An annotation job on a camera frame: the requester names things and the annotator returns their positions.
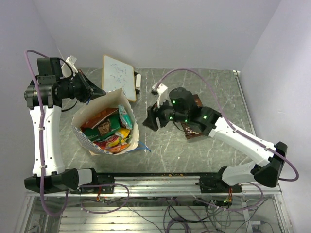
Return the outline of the checkered paper bag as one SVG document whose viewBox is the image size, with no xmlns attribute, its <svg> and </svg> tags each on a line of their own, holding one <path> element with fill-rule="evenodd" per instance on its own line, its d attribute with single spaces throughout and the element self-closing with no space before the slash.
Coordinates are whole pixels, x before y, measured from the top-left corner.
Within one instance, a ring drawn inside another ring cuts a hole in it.
<svg viewBox="0 0 311 233">
<path fill-rule="evenodd" d="M 73 132 L 92 155 L 151 151 L 139 140 L 134 112 L 120 88 L 91 100 L 72 119 Z"/>
</svg>

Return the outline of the brown sea salt chips bag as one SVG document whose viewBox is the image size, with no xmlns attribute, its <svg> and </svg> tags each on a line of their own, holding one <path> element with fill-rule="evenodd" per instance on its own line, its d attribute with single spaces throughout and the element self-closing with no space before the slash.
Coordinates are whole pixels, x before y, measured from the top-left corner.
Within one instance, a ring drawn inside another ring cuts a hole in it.
<svg viewBox="0 0 311 233">
<path fill-rule="evenodd" d="M 193 94 L 193 97 L 195 99 L 195 102 L 197 104 L 198 107 L 203 107 L 203 104 L 201 102 L 201 99 L 199 98 L 198 94 Z M 198 133 L 193 131 L 186 123 L 181 123 L 181 126 L 183 128 L 185 137 L 187 140 L 202 136 L 202 133 Z"/>
</svg>

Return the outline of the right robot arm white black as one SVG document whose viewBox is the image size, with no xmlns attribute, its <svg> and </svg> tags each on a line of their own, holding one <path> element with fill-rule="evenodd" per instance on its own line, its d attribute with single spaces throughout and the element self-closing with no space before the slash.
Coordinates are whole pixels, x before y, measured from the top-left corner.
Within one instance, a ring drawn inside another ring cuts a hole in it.
<svg viewBox="0 0 311 233">
<path fill-rule="evenodd" d="M 239 183 L 258 182 L 266 187 L 276 187 L 284 161 L 276 153 L 285 156 L 287 145 L 264 141 L 235 126 L 218 111 L 210 107 L 199 107 L 193 94 L 183 87 L 168 91 L 167 86 L 154 87 L 152 93 L 157 102 L 147 109 L 143 125 L 153 131 L 165 127 L 169 122 L 184 123 L 196 133 L 221 140 L 252 161 L 240 166 L 220 168 L 214 180 L 215 188 L 225 192 Z"/>
</svg>

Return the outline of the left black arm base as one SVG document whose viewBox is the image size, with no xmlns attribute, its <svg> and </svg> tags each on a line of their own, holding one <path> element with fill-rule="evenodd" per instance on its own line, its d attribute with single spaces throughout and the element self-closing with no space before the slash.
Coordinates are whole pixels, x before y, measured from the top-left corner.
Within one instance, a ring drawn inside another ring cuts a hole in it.
<svg viewBox="0 0 311 233">
<path fill-rule="evenodd" d="M 104 194 L 112 194 L 113 186 L 101 186 L 104 184 L 114 184 L 115 179 L 111 175 L 104 173 L 97 173 L 94 168 L 86 168 L 78 170 L 78 188 L 76 190 L 70 191 L 70 194 L 94 194 L 98 193 L 100 190 Z"/>
</svg>

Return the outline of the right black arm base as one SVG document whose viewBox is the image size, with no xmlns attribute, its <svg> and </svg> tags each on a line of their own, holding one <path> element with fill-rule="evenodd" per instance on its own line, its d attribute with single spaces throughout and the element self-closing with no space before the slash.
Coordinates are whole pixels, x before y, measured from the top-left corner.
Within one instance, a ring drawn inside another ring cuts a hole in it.
<svg viewBox="0 0 311 233">
<path fill-rule="evenodd" d="M 208 173 L 201 176 L 195 185 L 200 187 L 201 193 L 229 193 L 230 190 L 233 193 L 242 192 L 240 185 L 229 186 L 217 177 L 216 173 Z"/>
</svg>

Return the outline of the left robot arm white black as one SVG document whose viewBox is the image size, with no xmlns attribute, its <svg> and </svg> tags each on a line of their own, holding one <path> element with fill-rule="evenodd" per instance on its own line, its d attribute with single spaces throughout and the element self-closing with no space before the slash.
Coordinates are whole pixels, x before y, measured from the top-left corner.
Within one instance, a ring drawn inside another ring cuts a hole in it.
<svg viewBox="0 0 311 233">
<path fill-rule="evenodd" d="M 25 188 L 49 194 L 74 191 L 80 186 L 89 193 L 99 188 L 93 168 L 66 169 L 60 150 L 59 123 L 62 101 L 75 99 L 88 103 L 106 92 L 78 70 L 65 77 L 61 68 L 63 59 L 44 57 L 37 60 L 38 75 L 27 87 L 24 97 L 34 127 L 35 162 L 32 175 L 24 180 Z"/>
</svg>

